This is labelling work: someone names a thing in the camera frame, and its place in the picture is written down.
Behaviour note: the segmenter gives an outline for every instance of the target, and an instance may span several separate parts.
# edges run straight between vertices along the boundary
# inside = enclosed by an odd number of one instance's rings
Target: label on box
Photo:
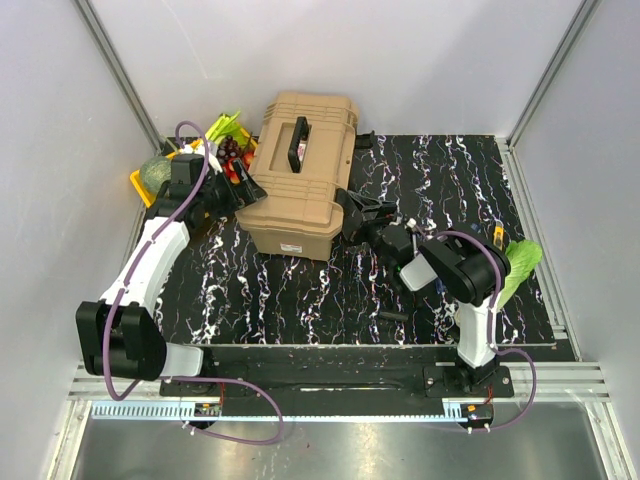
[[[283,252],[302,253],[302,246],[300,245],[287,245],[286,243],[280,244],[280,250]]]

